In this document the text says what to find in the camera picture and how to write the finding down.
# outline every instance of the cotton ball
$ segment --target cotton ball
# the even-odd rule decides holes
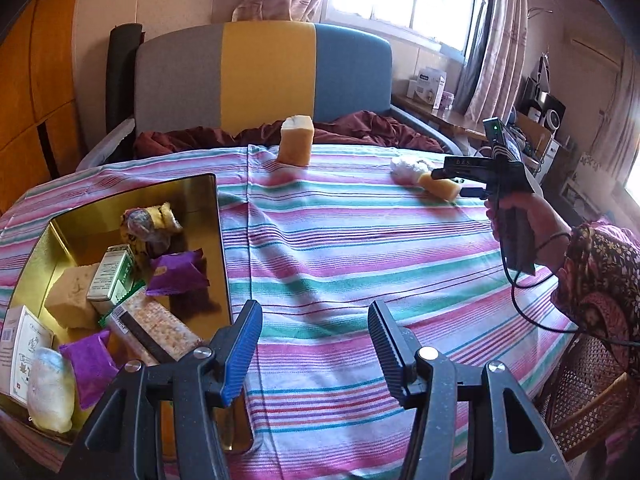
[[[396,156],[391,159],[391,171],[400,182],[418,184],[418,180],[425,173],[431,173],[433,166],[424,158]]]

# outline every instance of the white box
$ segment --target white box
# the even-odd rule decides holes
[[[27,389],[33,355],[51,348],[53,332],[25,306],[6,311],[0,336],[0,393],[27,406]]]
[[[86,293],[101,316],[120,303],[133,285],[133,254],[127,244],[114,245],[104,253]]]
[[[438,109],[446,81],[447,73],[443,70],[421,68],[415,86],[415,95],[434,109]]]
[[[413,99],[415,95],[415,89],[418,86],[418,82],[415,79],[409,79],[409,86],[406,90],[406,96],[409,99]]]

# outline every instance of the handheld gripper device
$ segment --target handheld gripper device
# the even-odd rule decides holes
[[[500,199],[516,191],[538,192],[540,186],[522,163],[520,149],[504,135],[500,119],[487,119],[482,124],[491,143],[491,158],[446,156],[444,167],[433,170],[431,177],[434,180],[460,177],[486,184],[486,188],[463,187],[460,196],[469,198]],[[518,208],[498,209],[497,220],[507,267],[535,275],[536,246],[527,212]]]

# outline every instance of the purple wrapper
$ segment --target purple wrapper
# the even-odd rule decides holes
[[[183,253],[164,254],[151,260],[154,275],[146,287],[148,296],[171,296],[190,290],[207,288],[202,249]]]
[[[60,353],[71,361],[74,369],[80,408],[83,410],[100,400],[118,374],[118,368],[107,350],[109,335],[108,330],[103,330],[75,343],[60,345]]]

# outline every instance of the wooden cabinet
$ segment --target wooden cabinet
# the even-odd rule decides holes
[[[68,175],[82,160],[82,141],[78,129],[76,103],[71,101],[53,112],[44,125],[58,174]]]
[[[23,131],[0,150],[0,211],[9,209],[33,186],[50,180],[37,126]]]
[[[31,0],[0,44],[0,213],[84,154],[72,72],[76,0]]]
[[[35,121],[31,106],[29,42],[35,2],[25,7],[0,44],[0,150]]]
[[[71,34],[76,0],[36,0],[31,27],[31,95],[41,121],[74,98]]]

